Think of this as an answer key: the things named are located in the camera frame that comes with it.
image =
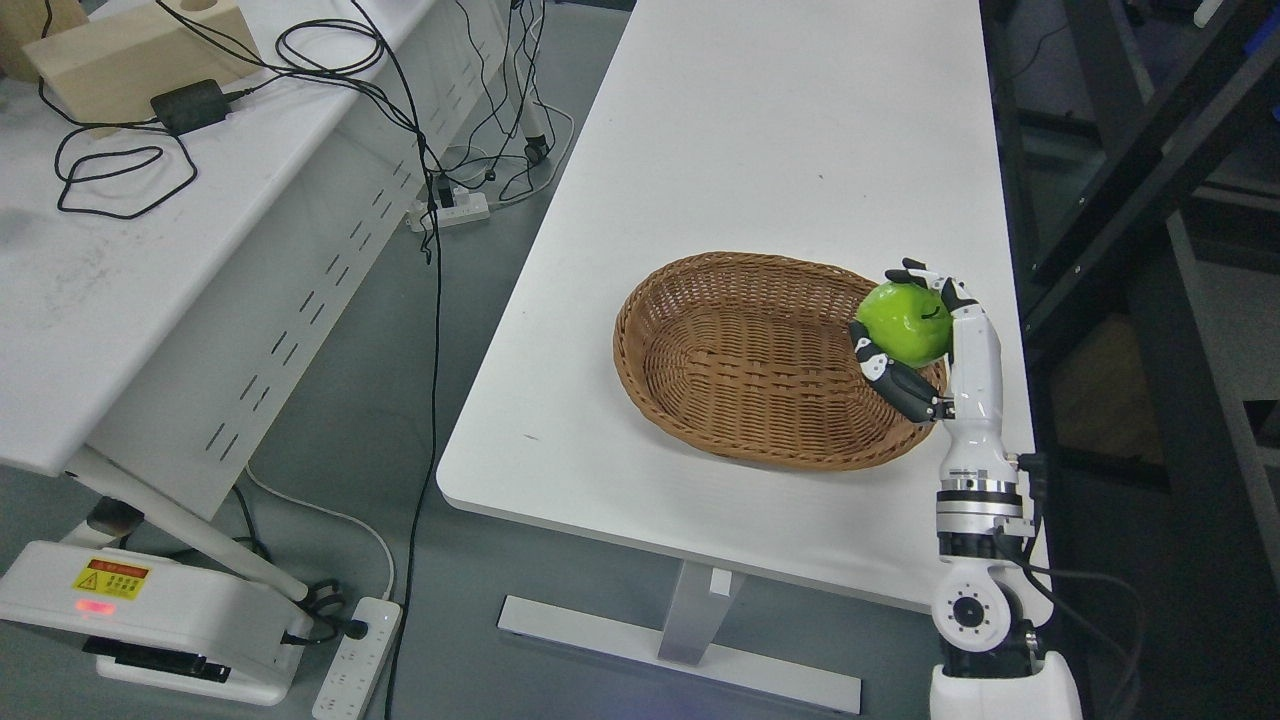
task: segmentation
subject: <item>green apple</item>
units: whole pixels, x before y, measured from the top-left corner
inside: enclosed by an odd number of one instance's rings
[[[890,357],[923,368],[951,350],[951,313],[937,292],[911,283],[884,283],[858,306],[858,320]]]

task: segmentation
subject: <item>white desk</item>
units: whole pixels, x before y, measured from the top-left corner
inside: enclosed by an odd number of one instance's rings
[[[142,1],[115,0],[95,18]],[[346,0],[239,5],[269,61],[297,22],[360,18]],[[362,5],[401,49],[424,129],[443,151],[483,91],[461,10]],[[492,0],[467,5],[495,70],[506,13]],[[353,33],[294,40],[333,64],[369,51]],[[393,69],[370,76],[403,106]],[[79,469],[82,482],[86,469],[129,475],[211,518],[421,188],[412,136],[352,91],[282,79],[184,136],[200,177],[122,222],[55,209],[51,158],[70,128],[35,86],[6,79],[0,96],[0,462]],[[83,151],[155,138],[122,132]],[[146,205],[182,177],[170,150],[159,172],[82,188],[73,202]]]
[[[927,611],[945,432],[803,473],[694,450],[623,392],[627,293],[712,250],[964,278],[1004,341],[1006,443],[1030,451],[977,3],[639,3],[438,473],[461,509]]]

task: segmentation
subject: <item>woven basket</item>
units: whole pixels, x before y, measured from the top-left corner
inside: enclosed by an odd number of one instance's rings
[[[677,260],[627,299],[613,361],[645,418],[689,445],[810,470],[855,470],[929,433],[863,379],[849,341],[872,281],[777,255]],[[922,374],[943,387],[942,363]]]

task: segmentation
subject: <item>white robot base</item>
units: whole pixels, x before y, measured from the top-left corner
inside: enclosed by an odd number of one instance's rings
[[[0,619],[90,635],[104,678],[248,702],[284,700],[308,618],[250,580],[113,548],[32,542],[0,578]]]
[[[933,667],[929,717],[946,720],[1083,720],[1080,696],[1066,660],[1048,652],[1027,678],[948,678]]]

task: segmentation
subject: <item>white power strip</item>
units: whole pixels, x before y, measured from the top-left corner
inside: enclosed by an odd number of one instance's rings
[[[468,192],[466,188],[454,187],[453,202],[453,208],[438,208],[435,210],[435,219],[439,227],[449,228],[472,220],[483,220],[489,217],[489,199],[483,192]],[[428,225],[431,224],[431,220],[428,218],[426,202],[421,200],[411,202],[404,224],[413,232],[426,232]]]
[[[369,697],[378,685],[387,650],[399,626],[401,606],[376,597],[362,597],[356,603],[352,620],[369,624],[369,633],[356,641],[342,638],[338,655],[320,685],[320,696],[311,706],[316,720],[360,720],[365,716]]]

